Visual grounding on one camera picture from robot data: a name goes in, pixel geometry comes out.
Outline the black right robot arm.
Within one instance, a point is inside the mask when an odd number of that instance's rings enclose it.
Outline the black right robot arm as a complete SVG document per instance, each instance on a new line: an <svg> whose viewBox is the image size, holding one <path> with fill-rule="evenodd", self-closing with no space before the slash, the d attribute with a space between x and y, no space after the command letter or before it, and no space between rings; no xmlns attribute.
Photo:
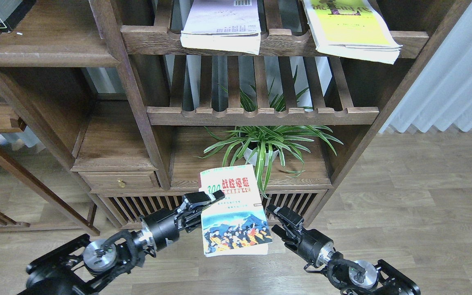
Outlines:
<svg viewBox="0 0 472 295"><path fill-rule="evenodd" d="M270 204L267 211L281 226L272 230L284 245L307 262L304 270L324 275L341 295L420 295L418 285L384 260L347 260L333 240L316 229L303 227L304 218L287 206Z"/></svg>

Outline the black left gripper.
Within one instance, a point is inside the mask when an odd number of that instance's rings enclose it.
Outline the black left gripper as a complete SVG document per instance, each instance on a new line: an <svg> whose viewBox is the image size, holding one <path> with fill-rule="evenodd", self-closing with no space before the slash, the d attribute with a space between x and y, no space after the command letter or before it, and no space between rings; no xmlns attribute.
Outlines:
<svg viewBox="0 0 472 295"><path fill-rule="evenodd" d="M162 250L178 240L180 232L192 232L201 225L201 210L222 200L222 190L194 192L182 196L178 209L160 209L142 218L142 244L145 249Z"/></svg>

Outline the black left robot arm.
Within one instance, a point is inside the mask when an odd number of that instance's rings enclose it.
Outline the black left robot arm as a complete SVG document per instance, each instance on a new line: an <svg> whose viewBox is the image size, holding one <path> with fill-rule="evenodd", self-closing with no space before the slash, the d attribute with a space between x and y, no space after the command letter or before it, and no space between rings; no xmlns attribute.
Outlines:
<svg viewBox="0 0 472 295"><path fill-rule="evenodd" d="M122 273L142 267L146 255L176 242L182 230L198 228L202 211L224 196L221 190L187 193L176 209L142 216L139 231L121 230L96 241L83 234L31 262L22 294L97 295Z"/></svg>

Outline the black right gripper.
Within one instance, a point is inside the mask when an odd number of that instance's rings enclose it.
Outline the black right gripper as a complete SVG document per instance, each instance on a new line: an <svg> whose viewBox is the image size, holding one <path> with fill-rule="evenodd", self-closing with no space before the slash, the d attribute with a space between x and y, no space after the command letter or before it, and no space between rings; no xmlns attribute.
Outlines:
<svg viewBox="0 0 472 295"><path fill-rule="evenodd" d="M274 225L271 230L281 238L286 248L306 261L308 266L321 267L332 260L334 256L333 240L316 229L303 228L304 219L302 216L287 206L279 207L274 204L268 205L266 211L277 217L281 224L300 228L285 230L279 225Z"/></svg>

